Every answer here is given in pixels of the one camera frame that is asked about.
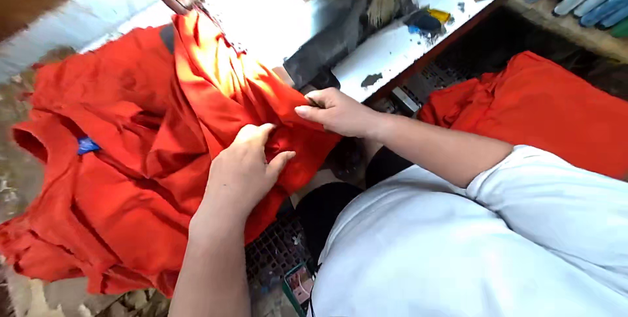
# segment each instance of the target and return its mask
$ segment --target forearm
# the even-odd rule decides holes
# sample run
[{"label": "forearm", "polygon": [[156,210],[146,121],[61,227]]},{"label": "forearm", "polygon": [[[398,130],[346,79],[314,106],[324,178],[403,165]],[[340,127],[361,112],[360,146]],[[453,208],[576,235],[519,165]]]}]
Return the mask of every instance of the forearm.
[{"label": "forearm", "polygon": [[169,315],[250,316],[244,224],[220,218],[197,224],[190,230]]},{"label": "forearm", "polygon": [[386,113],[377,114],[368,137],[462,188],[513,150],[500,140]]}]

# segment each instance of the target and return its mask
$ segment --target person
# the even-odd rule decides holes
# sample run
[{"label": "person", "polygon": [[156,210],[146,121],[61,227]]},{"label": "person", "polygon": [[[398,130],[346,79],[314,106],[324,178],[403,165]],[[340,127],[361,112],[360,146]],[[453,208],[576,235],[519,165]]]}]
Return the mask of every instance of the person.
[{"label": "person", "polygon": [[[628,183],[336,89],[307,98],[303,118],[384,145],[365,191],[329,183],[296,206],[308,241],[327,230],[309,315],[628,315]],[[244,222],[293,156],[264,163],[271,130],[245,126],[212,163],[171,316],[250,315]]]}]

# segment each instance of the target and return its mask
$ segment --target white t-shirt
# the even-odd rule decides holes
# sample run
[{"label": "white t-shirt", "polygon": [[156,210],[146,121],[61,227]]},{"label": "white t-shirt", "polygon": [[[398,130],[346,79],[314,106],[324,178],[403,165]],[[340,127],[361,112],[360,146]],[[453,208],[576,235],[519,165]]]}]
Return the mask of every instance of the white t-shirt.
[{"label": "white t-shirt", "polygon": [[319,263],[315,317],[628,316],[628,183],[525,145],[467,189],[411,166],[349,203]]}]

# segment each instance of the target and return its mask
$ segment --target white table surface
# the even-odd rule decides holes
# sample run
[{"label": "white table surface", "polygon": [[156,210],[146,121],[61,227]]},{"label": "white table surface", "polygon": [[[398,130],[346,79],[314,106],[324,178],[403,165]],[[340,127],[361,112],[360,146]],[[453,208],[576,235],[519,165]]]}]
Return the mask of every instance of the white table surface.
[{"label": "white table surface", "polygon": [[[369,37],[332,69],[332,73],[340,81],[340,90],[357,101],[364,102],[492,1],[494,0],[412,0],[420,8],[429,5],[430,8],[449,12],[453,20],[445,25],[445,33],[428,38],[410,33],[408,26],[400,21],[392,22]],[[463,9],[459,8],[459,3],[464,3]],[[365,78],[380,73],[381,78],[374,84],[362,87]]]}]

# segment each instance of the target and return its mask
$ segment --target fingernail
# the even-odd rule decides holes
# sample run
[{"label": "fingernail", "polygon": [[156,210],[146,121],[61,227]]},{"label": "fingernail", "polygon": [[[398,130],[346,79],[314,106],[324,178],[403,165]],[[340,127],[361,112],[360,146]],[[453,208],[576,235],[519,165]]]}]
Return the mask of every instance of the fingernail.
[{"label": "fingernail", "polygon": [[294,108],[294,112],[299,116],[303,117],[308,110],[308,106],[297,106]]}]

